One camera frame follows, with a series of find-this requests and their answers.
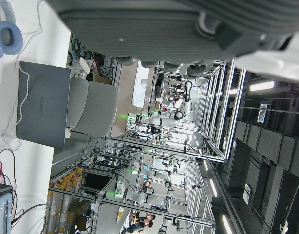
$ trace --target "white desk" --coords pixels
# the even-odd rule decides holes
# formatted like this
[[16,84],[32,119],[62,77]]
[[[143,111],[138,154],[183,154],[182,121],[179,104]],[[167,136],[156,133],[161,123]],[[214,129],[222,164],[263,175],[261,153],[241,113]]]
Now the white desk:
[[[37,0],[10,0],[17,26],[23,33],[24,45],[30,36],[39,28]],[[65,67],[69,46],[70,31],[47,5],[40,4],[40,19],[43,32],[29,42],[20,55],[20,61],[36,62]],[[15,56],[3,56],[2,83],[0,84],[0,151],[6,148],[1,134],[16,123],[16,106],[18,96],[19,65]],[[15,136],[15,128],[10,133]],[[18,194],[18,211],[33,205],[46,203],[52,157],[54,149],[35,143],[22,141],[21,147],[15,151],[16,179]],[[13,182],[13,160],[10,152],[0,155],[3,171]],[[13,234],[38,234],[44,220],[45,207],[29,211],[13,228]]]

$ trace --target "blue headphones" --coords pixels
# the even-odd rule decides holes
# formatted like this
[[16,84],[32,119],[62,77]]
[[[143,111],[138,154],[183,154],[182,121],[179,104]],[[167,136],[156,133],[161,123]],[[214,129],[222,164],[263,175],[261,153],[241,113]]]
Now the blue headphones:
[[[23,36],[20,29],[15,25],[16,20],[12,6],[6,0],[0,0],[7,21],[0,22],[0,58],[3,54],[14,55],[17,54],[23,47]],[[9,39],[3,35],[7,32]]]

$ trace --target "gray chair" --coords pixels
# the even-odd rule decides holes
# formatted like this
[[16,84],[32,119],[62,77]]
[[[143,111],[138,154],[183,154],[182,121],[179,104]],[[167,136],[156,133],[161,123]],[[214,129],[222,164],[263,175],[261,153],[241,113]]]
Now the gray chair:
[[299,30],[299,0],[47,0],[91,51],[153,66],[283,49]]
[[112,85],[71,78],[66,127],[104,137],[114,121],[117,99],[118,90]]

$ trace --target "fluorescent light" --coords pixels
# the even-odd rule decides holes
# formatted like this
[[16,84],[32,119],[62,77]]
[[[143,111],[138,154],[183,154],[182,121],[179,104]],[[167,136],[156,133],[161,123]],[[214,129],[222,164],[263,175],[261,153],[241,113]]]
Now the fluorescent light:
[[229,95],[236,94],[236,93],[237,93],[237,90],[238,90],[238,89],[231,89],[230,91],[228,91],[228,94],[229,94]]
[[208,171],[209,168],[208,168],[208,165],[207,165],[207,163],[206,163],[206,160],[203,161],[203,164],[204,164],[204,167],[205,167],[206,171]]
[[217,196],[218,196],[218,193],[217,193],[216,187],[214,186],[214,183],[213,183],[213,180],[212,180],[212,179],[210,179],[210,185],[211,185],[211,188],[212,188],[212,191],[213,191],[213,195],[214,195],[215,197],[217,197]]
[[272,89],[274,87],[274,81],[260,83],[260,84],[253,84],[250,86],[250,91],[257,91],[263,89]]
[[225,226],[225,230],[226,230],[227,234],[233,234],[225,215],[222,216],[222,221]]

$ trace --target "laptop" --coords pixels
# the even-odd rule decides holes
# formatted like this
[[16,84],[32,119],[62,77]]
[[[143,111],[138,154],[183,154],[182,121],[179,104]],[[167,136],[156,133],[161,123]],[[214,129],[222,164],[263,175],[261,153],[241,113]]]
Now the laptop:
[[[30,62],[20,62],[20,66],[30,78],[17,138],[64,149],[71,70]],[[20,70],[17,122],[26,96],[27,78]]]

